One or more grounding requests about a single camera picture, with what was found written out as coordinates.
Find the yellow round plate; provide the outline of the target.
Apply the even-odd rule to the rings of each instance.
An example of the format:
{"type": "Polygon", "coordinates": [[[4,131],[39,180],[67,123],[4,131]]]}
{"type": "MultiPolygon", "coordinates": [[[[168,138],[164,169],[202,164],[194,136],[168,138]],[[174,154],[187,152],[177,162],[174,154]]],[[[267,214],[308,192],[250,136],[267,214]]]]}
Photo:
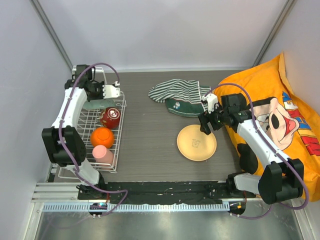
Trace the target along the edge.
{"type": "Polygon", "coordinates": [[[177,148],[187,159],[195,162],[206,161],[217,150],[217,140],[213,133],[206,135],[200,131],[200,125],[184,127],[177,135],[177,148]]]}

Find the light green divided tray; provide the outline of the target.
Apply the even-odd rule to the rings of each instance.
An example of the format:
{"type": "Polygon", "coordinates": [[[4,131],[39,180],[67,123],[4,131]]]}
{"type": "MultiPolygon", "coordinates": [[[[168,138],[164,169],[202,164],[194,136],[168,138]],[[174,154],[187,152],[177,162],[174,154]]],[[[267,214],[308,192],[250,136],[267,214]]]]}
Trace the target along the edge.
{"type": "Polygon", "coordinates": [[[82,106],[86,110],[104,110],[109,107],[116,107],[116,103],[111,98],[86,101],[82,106]]]}

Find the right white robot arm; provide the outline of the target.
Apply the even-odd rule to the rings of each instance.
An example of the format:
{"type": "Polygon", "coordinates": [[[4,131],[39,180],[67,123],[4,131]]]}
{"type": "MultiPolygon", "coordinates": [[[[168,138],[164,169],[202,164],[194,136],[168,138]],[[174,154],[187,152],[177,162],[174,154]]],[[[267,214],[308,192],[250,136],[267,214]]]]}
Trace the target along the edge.
{"type": "Polygon", "coordinates": [[[198,116],[200,131],[209,135],[213,130],[228,126],[239,134],[263,166],[261,176],[249,172],[233,173],[226,180],[226,193],[233,198],[243,191],[259,195],[272,205],[299,198],[304,191],[304,165],[280,150],[260,127],[253,110],[247,108],[241,93],[217,96],[210,93],[201,97],[207,110],[198,116]]]}

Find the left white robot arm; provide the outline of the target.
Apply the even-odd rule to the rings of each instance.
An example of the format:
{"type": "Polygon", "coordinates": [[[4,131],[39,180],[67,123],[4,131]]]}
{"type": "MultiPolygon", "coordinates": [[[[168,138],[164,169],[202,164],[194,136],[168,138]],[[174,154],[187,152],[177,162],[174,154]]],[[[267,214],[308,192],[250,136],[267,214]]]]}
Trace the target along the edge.
{"type": "Polygon", "coordinates": [[[58,116],[49,128],[44,128],[41,137],[51,163],[72,172],[80,180],[78,189],[89,191],[93,198],[100,200],[107,192],[102,175],[87,159],[87,149],[77,124],[81,110],[87,100],[103,99],[104,84],[95,82],[96,67],[77,65],[75,74],[64,85],[64,99],[58,116]]]}

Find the green striped towel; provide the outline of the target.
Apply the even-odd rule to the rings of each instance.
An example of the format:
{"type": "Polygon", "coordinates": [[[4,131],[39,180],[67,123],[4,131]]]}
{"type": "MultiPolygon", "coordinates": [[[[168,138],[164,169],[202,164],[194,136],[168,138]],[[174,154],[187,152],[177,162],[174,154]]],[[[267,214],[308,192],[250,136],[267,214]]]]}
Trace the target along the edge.
{"type": "Polygon", "coordinates": [[[171,79],[152,87],[148,96],[156,103],[165,104],[168,112],[178,116],[196,118],[208,108],[202,96],[211,90],[210,86],[198,80],[171,79]]]}

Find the red patterned cup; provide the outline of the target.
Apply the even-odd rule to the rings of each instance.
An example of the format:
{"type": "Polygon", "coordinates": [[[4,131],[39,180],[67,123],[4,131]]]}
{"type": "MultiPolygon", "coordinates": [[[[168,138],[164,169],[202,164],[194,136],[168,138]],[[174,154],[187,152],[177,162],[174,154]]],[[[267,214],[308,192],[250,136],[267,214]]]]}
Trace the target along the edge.
{"type": "Polygon", "coordinates": [[[103,127],[115,129],[119,126],[121,119],[120,111],[115,107],[107,107],[99,116],[99,121],[103,127]]]}

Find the orange bowl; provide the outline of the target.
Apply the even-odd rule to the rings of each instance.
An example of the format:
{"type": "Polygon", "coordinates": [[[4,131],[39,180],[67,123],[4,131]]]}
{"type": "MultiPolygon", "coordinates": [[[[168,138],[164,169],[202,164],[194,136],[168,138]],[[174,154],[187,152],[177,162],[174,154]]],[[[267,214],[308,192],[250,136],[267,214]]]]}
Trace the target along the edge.
{"type": "Polygon", "coordinates": [[[90,142],[93,147],[103,145],[109,149],[115,142],[115,136],[109,128],[98,127],[91,133],[90,142]]]}

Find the pink cup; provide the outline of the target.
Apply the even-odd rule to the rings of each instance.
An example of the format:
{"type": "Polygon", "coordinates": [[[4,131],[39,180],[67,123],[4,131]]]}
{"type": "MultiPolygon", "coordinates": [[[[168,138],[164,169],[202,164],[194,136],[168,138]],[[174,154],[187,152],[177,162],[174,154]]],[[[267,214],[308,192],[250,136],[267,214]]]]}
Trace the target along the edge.
{"type": "Polygon", "coordinates": [[[97,163],[113,165],[114,154],[104,145],[95,146],[92,155],[97,163]]]}

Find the orange cartoon cloth bag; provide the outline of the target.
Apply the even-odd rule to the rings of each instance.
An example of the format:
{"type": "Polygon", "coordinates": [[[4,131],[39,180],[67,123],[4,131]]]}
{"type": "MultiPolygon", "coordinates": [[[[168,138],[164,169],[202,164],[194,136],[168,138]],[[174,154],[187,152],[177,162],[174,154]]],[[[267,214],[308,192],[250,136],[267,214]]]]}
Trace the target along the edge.
{"type": "Polygon", "coordinates": [[[286,77],[284,55],[235,73],[220,82],[213,93],[242,94],[246,106],[274,144],[304,165],[303,181],[309,200],[320,199],[320,116],[294,94],[286,77]]]}

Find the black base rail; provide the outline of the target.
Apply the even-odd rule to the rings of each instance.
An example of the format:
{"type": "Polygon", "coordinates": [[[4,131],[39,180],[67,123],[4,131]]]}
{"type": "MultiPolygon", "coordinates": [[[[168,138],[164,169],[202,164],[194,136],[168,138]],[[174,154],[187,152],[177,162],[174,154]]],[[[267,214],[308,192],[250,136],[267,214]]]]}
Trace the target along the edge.
{"type": "Polygon", "coordinates": [[[90,186],[77,185],[79,200],[110,200],[117,204],[125,195],[122,202],[127,205],[204,205],[219,204],[223,199],[253,199],[255,194],[235,190],[230,192],[225,182],[218,181],[154,181],[154,182],[108,182],[99,185],[107,194],[97,191],[90,186]]]}

